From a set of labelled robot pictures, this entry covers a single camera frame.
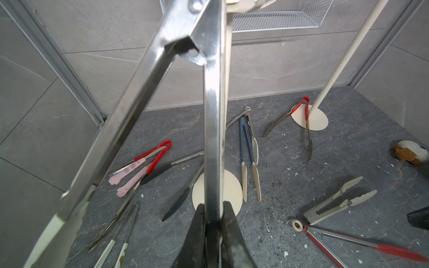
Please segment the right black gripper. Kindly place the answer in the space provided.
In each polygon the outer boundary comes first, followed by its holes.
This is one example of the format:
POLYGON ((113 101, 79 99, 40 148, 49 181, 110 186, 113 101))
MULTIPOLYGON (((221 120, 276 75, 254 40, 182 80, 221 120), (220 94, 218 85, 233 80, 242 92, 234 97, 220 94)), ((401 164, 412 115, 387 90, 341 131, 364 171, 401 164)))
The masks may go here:
POLYGON ((424 207, 407 214, 408 223, 423 230, 429 230, 429 207, 424 207))

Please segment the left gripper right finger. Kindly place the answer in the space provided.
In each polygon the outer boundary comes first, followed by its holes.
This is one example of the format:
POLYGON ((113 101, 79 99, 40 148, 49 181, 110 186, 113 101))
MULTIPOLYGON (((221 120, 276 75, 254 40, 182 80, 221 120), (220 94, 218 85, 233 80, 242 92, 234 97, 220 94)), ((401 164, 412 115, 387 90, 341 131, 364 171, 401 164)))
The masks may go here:
POLYGON ((221 220, 221 262, 223 268, 256 268, 257 265, 246 247, 233 207, 223 202, 221 220))

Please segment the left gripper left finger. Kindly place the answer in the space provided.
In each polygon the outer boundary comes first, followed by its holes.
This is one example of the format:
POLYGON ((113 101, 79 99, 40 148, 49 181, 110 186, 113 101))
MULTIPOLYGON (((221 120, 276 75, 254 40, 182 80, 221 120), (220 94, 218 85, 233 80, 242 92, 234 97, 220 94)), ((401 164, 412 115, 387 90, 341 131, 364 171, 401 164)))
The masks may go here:
POLYGON ((205 235, 204 204, 199 204, 191 226, 185 237, 179 255, 172 268, 205 268, 205 235))

